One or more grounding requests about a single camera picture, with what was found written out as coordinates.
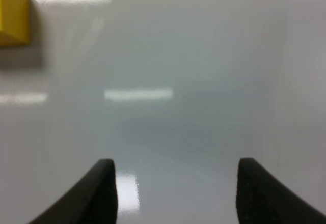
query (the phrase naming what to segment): white surface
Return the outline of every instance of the white surface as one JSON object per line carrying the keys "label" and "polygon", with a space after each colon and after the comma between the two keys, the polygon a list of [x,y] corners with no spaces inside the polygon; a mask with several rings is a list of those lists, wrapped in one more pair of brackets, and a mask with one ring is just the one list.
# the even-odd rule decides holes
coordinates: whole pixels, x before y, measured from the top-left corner
{"label": "white surface", "polygon": [[326,213],[325,1],[33,0],[38,41],[0,50],[1,223],[99,158],[118,223],[237,223],[241,157]]}

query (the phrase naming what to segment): yellow block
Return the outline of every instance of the yellow block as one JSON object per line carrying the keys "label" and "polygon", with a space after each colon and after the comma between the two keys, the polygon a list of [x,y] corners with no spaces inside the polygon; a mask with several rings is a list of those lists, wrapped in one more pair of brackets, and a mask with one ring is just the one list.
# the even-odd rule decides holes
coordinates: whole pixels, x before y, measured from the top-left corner
{"label": "yellow block", "polygon": [[0,0],[0,46],[29,42],[29,0]]}

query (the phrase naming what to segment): yellow box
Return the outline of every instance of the yellow box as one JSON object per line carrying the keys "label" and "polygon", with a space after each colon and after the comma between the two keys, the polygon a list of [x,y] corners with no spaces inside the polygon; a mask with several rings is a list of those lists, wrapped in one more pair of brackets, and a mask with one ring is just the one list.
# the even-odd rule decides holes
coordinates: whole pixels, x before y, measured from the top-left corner
{"label": "yellow box", "polygon": [[29,0],[0,0],[0,46],[30,42]]}

